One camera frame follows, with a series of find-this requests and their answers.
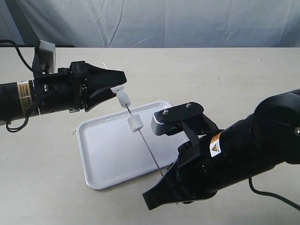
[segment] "table surface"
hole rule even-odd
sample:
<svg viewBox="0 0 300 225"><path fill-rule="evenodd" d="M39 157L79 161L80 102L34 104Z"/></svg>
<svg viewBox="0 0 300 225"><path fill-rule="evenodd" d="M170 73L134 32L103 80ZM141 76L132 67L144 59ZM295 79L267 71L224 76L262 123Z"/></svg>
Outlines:
<svg viewBox="0 0 300 225"><path fill-rule="evenodd" d="M31 64L33 49L21 51ZM220 128L245 118L268 96L300 88L300 49L295 48L56 50L56 68L77 60L98 67L104 60L110 69L123 70L132 107L157 100L173 105L195 101ZM32 79L13 48L0 49L0 68L0 83ZM255 195L247 181L220 190L209 200L152 211L142 193L158 182L158 172L105 191L90 189L74 131L85 120L120 110L114 98L89 113L66 111L31 118L16 134L0 127L0 224L298 224L295 209ZM255 177L254 185L300 203L297 165L280 164Z"/></svg>

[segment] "yellow warning sticker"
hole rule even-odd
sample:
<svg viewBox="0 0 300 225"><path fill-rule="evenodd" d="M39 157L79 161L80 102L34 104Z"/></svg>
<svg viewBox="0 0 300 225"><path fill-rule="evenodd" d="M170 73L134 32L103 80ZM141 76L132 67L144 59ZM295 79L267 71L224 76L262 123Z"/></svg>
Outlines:
<svg viewBox="0 0 300 225"><path fill-rule="evenodd" d="M221 153L220 136L221 136L221 133L214 136L210 141L210 155L211 155L211 157L215 157L216 155Z"/></svg>
<svg viewBox="0 0 300 225"><path fill-rule="evenodd" d="M23 115L26 114L27 109L32 105L32 98L30 93L30 86L28 81L18 82L18 94Z"/></svg>

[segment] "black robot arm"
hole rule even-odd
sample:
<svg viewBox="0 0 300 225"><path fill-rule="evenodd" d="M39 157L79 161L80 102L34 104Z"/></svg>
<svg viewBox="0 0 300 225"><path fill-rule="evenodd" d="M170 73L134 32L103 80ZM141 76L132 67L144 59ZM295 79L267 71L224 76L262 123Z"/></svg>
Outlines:
<svg viewBox="0 0 300 225"><path fill-rule="evenodd" d="M55 45L43 41L35 47L32 68L29 67L34 80L0 84L0 122L6 123L8 131L22 129L30 116L63 110L88 112L116 96L110 88L127 81L122 71L98 68L85 61L71 62L69 68L49 73L54 71L54 50ZM25 118L21 127L9 128L12 120L21 118Z"/></svg>
<svg viewBox="0 0 300 225"><path fill-rule="evenodd" d="M148 208L208 199L282 162L300 164L300 90L262 101L226 130L219 130L197 103L157 112L152 129L156 135L184 131L189 142L178 148L177 161L160 182L143 194Z"/></svg>

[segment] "cable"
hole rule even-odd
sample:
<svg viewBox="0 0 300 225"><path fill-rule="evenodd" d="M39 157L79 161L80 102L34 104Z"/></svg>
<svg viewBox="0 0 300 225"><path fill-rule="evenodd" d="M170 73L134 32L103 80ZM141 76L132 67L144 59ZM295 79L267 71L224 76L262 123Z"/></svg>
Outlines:
<svg viewBox="0 0 300 225"><path fill-rule="evenodd" d="M294 207L295 209L297 209L297 210L300 211L300 205L298 205L298 204L292 202L291 200L288 200L288 199L286 199L286 198L284 198L284 197L282 197L282 196L280 196L280 195L277 195L277 194L274 194L274 193L271 193L271 192L258 191L258 190L256 190L256 189L253 187L253 184L252 184L252 177L249 178L249 186L250 186L251 190L252 190L254 193L258 194L258 195L263 195L263 196L269 196L269 197L277 198L277 199L279 199L279 200L285 202L286 204L288 204L288 205L290 205L290 206L292 206L292 207Z"/></svg>
<svg viewBox="0 0 300 225"><path fill-rule="evenodd" d="M19 55L19 57L20 57L20 59L21 59L21 61L24 63L24 65L25 65L31 72L33 72L32 68L28 65L28 63L27 63L27 62L25 61L25 59L23 58L23 56L22 56L22 54L21 54L21 52L20 52L20 49L19 49L18 45L17 45L14 41L4 39L4 40L0 40L0 44L1 44L1 43L9 43L9 44L12 44L12 45L15 47L15 49L16 49L16 51L17 51L17 53L18 53L18 55Z"/></svg>
<svg viewBox="0 0 300 225"><path fill-rule="evenodd" d="M7 121L6 122L6 129L8 130L8 132L10 133L16 133L20 130L22 130L27 124L28 124L28 121L29 121L29 117L30 115L32 114L32 112L38 108L38 105L41 104L45 99L47 99L48 97L50 96L53 96L55 94L56 90L52 90L52 91L49 91L48 93L46 94L43 94L41 96L39 96L33 103L32 105L27 109L26 111L26 114L25 114L25 120L24 120L24 123L19 126L19 127L9 127L9 124L11 121Z"/></svg>

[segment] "white tray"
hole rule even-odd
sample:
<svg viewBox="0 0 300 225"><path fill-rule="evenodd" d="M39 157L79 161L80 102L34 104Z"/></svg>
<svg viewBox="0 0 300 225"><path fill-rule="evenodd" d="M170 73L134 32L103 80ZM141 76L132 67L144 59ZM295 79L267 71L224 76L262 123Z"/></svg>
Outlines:
<svg viewBox="0 0 300 225"><path fill-rule="evenodd" d="M153 113L172 107L158 101L131 109L140 114L141 129L160 167L177 159L177 148L188 141L181 132L156 136L151 130ZM77 128L79 151L87 185L103 189L157 169L139 132L128 125L127 110L83 122Z"/></svg>

